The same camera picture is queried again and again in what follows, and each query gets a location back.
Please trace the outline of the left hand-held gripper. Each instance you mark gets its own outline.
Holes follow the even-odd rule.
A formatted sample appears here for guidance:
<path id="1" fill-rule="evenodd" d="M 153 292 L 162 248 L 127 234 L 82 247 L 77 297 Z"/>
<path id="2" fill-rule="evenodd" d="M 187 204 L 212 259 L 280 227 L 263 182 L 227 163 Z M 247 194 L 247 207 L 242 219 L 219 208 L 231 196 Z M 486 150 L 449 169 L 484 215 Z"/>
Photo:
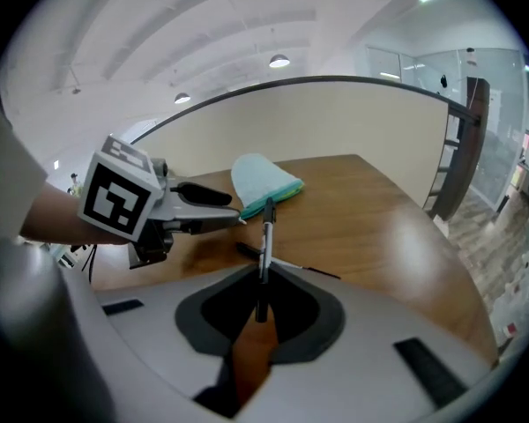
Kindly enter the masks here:
<path id="1" fill-rule="evenodd" d="M 127 241 L 134 269 L 165 261 L 173 233 L 209 233 L 237 225 L 239 211 L 212 207 L 229 206 L 232 200 L 216 189 L 179 183 L 164 159 L 108 136 L 93 154 L 78 215 Z"/>

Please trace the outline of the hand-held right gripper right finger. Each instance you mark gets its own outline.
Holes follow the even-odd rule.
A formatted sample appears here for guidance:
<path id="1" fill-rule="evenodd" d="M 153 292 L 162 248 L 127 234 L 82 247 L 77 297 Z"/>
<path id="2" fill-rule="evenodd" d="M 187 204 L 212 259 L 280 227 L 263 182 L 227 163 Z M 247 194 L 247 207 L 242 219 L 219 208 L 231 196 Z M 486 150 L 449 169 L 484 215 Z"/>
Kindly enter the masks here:
<path id="1" fill-rule="evenodd" d="M 272 367 L 249 418 L 425 418 L 436 411 L 395 344 L 419 339 L 467 388 L 490 364 L 463 340 L 391 296 L 315 272 L 289 273 L 335 296 L 339 338 L 317 359 Z"/>

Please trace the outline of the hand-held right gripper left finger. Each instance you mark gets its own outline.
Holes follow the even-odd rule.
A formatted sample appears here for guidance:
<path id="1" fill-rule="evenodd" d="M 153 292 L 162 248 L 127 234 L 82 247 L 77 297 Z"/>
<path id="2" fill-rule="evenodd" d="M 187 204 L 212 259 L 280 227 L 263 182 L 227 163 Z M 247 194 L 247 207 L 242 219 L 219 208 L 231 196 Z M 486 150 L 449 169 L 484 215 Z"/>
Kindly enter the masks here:
<path id="1" fill-rule="evenodd" d="M 256 306 L 256 266 L 96 297 L 125 344 L 168 385 L 223 417 L 240 411 L 232 351 Z"/>

